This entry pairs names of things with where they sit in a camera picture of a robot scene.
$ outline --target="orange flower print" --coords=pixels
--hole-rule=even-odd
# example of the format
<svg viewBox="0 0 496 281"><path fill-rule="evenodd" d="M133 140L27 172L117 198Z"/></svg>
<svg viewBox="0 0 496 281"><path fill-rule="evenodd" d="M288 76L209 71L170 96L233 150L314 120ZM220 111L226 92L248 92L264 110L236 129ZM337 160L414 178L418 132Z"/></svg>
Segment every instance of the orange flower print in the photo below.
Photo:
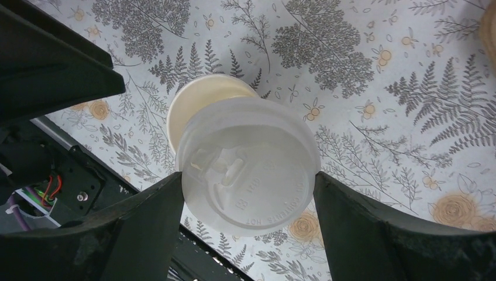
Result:
<svg viewBox="0 0 496 281"><path fill-rule="evenodd" d="M89 106L89 113L91 113L91 115L93 115L93 117L98 120L105 120L109 112L110 112L109 106L103 100L94 101Z"/></svg>
<svg viewBox="0 0 496 281"><path fill-rule="evenodd" d="M370 100L367 100L365 105L361 105L361 106L355 107L355 108L359 109L358 113L361 114L361 121L362 122L364 121L364 119L369 120L376 113L376 106Z"/></svg>
<svg viewBox="0 0 496 281"><path fill-rule="evenodd" d="M205 15L203 15L203 18L205 19L205 26L206 26L206 28L208 30L210 30L210 28L212 28L213 27L213 24L215 23L213 21L213 19L212 19L212 14L208 15L208 17L205 16Z"/></svg>
<svg viewBox="0 0 496 281"><path fill-rule="evenodd" d="M126 173L124 170L121 171L120 176L125 179L128 183L131 183L131 177L129 176L131 173Z"/></svg>
<svg viewBox="0 0 496 281"><path fill-rule="evenodd" d="M374 35L374 32L370 32L370 33L364 32L363 34L366 37L367 43L368 42L373 42L376 39L376 36Z"/></svg>
<svg viewBox="0 0 496 281"><path fill-rule="evenodd" d="M308 104L303 104L303 106L310 110L309 113L307 113L305 116L303 116L303 121L313 121L317 116L320 115L321 109L325 108L324 105L318 105L319 100L318 98L315 98L313 106L310 106Z"/></svg>
<svg viewBox="0 0 496 281"><path fill-rule="evenodd" d="M71 8L71 10L73 10L73 13L71 16L69 16L68 18L74 18L75 20L77 20L78 22L82 21L84 19L84 11L79 8L79 6L76 8L76 9L73 9Z"/></svg>
<svg viewBox="0 0 496 281"><path fill-rule="evenodd" d="M477 205L465 194L442 197L436 204L429 204L432 218L444 225L459 228L471 228L471 221L477 215Z"/></svg>
<svg viewBox="0 0 496 281"><path fill-rule="evenodd" d="M441 53L445 50L445 48L442 45L434 45L432 44L432 54L434 56L441 56Z"/></svg>
<svg viewBox="0 0 496 281"><path fill-rule="evenodd" d="M86 28L86 32L88 32L88 38L102 37L102 31L96 25Z"/></svg>
<svg viewBox="0 0 496 281"><path fill-rule="evenodd" d="M473 230L483 231L483 232L491 232L496 231L496 220L494 216L488 218L483 217L474 217L470 224Z"/></svg>
<svg viewBox="0 0 496 281"><path fill-rule="evenodd" d="M445 181L438 181L434 179L433 176L436 173L436 169L433 169L430 174L426 171L422 171L422 173L425 175L425 177L422 178L423 186L432 190L441 190L441 186L439 185L445 183Z"/></svg>
<svg viewBox="0 0 496 281"><path fill-rule="evenodd" d="M296 240L309 242L319 236L319 220L306 211L288 227L288 230Z"/></svg>
<svg viewBox="0 0 496 281"><path fill-rule="evenodd" d="M383 22L389 22L390 25L393 25L393 23L397 22L398 21L398 16L396 15L396 12L398 10L394 10L392 13L391 13L391 17L387 20L383 20Z"/></svg>
<svg viewBox="0 0 496 281"><path fill-rule="evenodd" d="M405 46L411 46L415 49L415 43L418 42L417 39L414 38L414 30L412 28L408 28L409 36L405 36L401 39L401 44Z"/></svg>
<svg viewBox="0 0 496 281"><path fill-rule="evenodd" d="M392 53L391 51L384 49L382 45L379 45L379 49L372 48L372 52L378 55L372 57L372 59L377 60L377 72L382 73L383 68L392 59Z"/></svg>
<svg viewBox="0 0 496 281"><path fill-rule="evenodd" d="M82 111L86 106L88 105L87 102L82 102L80 104L77 104L77 105L73 105L72 107L70 107L72 110L74 111Z"/></svg>

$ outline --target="red wire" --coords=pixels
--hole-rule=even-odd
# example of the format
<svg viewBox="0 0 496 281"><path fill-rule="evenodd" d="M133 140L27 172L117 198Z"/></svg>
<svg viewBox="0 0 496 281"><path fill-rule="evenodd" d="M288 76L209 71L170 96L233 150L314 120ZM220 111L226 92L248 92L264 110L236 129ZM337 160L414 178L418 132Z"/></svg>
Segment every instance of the red wire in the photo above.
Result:
<svg viewBox="0 0 496 281"><path fill-rule="evenodd" d="M50 176L50 180L48 181L47 189L45 190L45 193L43 193L42 205L45 206L45 207L51 207L50 205L48 205L47 203L45 203L45 199L46 199L46 196L48 195L48 190L50 189L52 180L53 180L53 177Z"/></svg>
<svg viewBox="0 0 496 281"><path fill-rule="evenodd" d="M50 200L53 200L53 196L55 194L57 194L59 191L60 191L60 188L62 187L62 177L60 177L60 175L58 174L57 175L57 181L58 181L58 186L57 186L57 189L55 189L55 191L53 191L50 195Z"/></svg>

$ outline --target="green wire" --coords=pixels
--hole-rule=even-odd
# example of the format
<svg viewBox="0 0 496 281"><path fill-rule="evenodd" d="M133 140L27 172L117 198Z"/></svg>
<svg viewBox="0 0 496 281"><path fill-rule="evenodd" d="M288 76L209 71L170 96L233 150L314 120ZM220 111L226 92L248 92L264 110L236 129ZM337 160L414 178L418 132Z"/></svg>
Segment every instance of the green wire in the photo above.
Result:
<svg viewBox="0 0 496 281"><path fill-rule="evenodd" d="M36 193L41 197L43 198L43 195L44 195L44 192L41 191L41 190L38 190L38 189L35 189ZM50 205L53 205L53 200L50 200L47 196L47 198L45 198L45 201L50 204ZM36 202L39 204L39 205L42 205L42 203L39 201L39 200L36 200Z"/></svg>

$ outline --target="black plastic part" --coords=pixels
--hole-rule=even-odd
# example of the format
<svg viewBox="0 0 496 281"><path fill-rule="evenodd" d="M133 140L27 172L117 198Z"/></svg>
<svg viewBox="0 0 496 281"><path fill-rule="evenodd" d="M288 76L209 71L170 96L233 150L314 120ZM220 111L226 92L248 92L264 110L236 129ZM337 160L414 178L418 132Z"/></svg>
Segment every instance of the black plastic part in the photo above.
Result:
<svg viewBox="0 0 496 281"><path fill-rule="evenodd" d="M125 92L109 54L78 44L81 39L61 23L34 25L49 16L24 1L11 2L7 6L17 13L0 5L0 127Z"/></svg>
<svg viewBox="0 0 496 281"><path fill-rule="evenodd" d="M63 175L63 187L66 187L60 189L62 192L57 194L57 198L69 206L75 214L79 216L87 214L98 197L104 180L99 179L89 168L76 162L73 157L61 158L57 172ZM77 196L80 193L87 194L88 198L85 201L78 201Z"/></svg>
<svg viewBox="0 0 496 281"><path fill-rule="evenodd" d="M61 24L47 13L26 0L0 0L0 5L30 22L45 32L53 35L65 44L76 47L79 51L93 58L104 66L113 67L112 58L97 45L91 43L72 29Z"/></svg>
<svg viewBox="0 0 496 281"><path fill-rule="evenodd" d="M333 281L496 280L496 232L413 217L323 172L314 199Z"/></svg>
<svg viewBox="0 0 496 281"><path fill-rule="evenodd" d="M2 274L16 280L44 276L54 280L166 280L183 203L181 173L174 173L65 227L0 235ZM18 270L26 261L40 262L31 263L29 270Z"/></svg>
<svg viewBox="0 0 496 281"><path fill-rule="evenodd" d="M183 280L253 280L182 226L170 267Z"/></svg>
<svg viewBox="0 0 496 281"><path fill-rule="evenodd" d="M44 146L18 142L0 144L0 163L12 172L9 175L11 185L19 189L46 180L53 160L50 151Z"/></svg>

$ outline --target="fern leaf print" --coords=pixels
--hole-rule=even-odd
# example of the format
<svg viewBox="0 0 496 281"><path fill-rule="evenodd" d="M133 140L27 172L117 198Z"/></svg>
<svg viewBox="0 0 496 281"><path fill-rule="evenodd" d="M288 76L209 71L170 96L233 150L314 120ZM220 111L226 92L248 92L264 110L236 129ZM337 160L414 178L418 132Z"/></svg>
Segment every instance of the fern leaf print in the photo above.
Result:
<svg viewBox="0 0 496 281"><path fill-rule="evenodd" d="M212 239L212 237L209 236L209 234L210 233L206 230L206 227L203 224L203 222L198 221L197 222L197 236L200 239L202 239L205 243L207 243L208 245L213 245L213 243L211 241L209 241L210 239Z"/></svg>
<svg viewBox="0 0 496 281"><path fill-rule="evenodd" d="M245 265L244 267L241 268L241 271L243 271L244 273L248 273L250 271L250 269L253 267L254 264L255 263L252 262L249 265Z"/></svg>
<svg viewBox="0 0 496 281"><path fill-rule="evenodd" d="M205 46L205 72L207 74L222 73L222 71L218 70L221 67L219 59L212 50L212 39L208 39Z"/></svg>
<svg viewBox="0 0 496 281"><path fill-rule="evenodd" d="M203 66L201 65L200 58L198 56L197 44L193 43L191 46L190 55L190 66L188 67L188 76L190 80L193 80L201 75L203 75Z"/></svg>
<svg viewBox="0 0 496 281"><path fill-rule="evenodd" d="M467 59L461 77L455 73L454 58L450 58L440 82L435 80L436 65L432 62L418 87L416 74L412 73L408 85L401 77L399 82L385 88L398 97L399 105L407 105L407 116L420 105L414 125L425 119L421 133L443 126L431 145L456 138L448 149L451 154L471 146L496 146L496 101L489 100L488 93L481 90L485 83L475 59L475 54Z"/></svg>
<svg viewBox="0 0 496 281"><path fill-rule="evenodd" d="M236 60L236 56L234 55L234 52L232 52L231 49L229 49L229 52L231 53L231 76L234 76L236 78L242 78L244 74L242 74L243 70L241 70L241 67L239 66L239 63Z"/></svg>
<svg viewBox="0 0 496 281"><path fill-rule="evenodd" d="M254 89L255 91L259 88L260 85L260 79L262 77L262 68L259 69L259 73L257 74L257 77L253 82L250 84L250 87Z"/></svg>
<svg viewBox="0 0 496 281"><path fill-rule="evenodd" d="M219 247L218 247L218 252L225 256L225 257L230 257L231 252L229 252L231 246L229 245L228 239L226 238L226 235L221 232L221 238L219 241Z"/></svg>

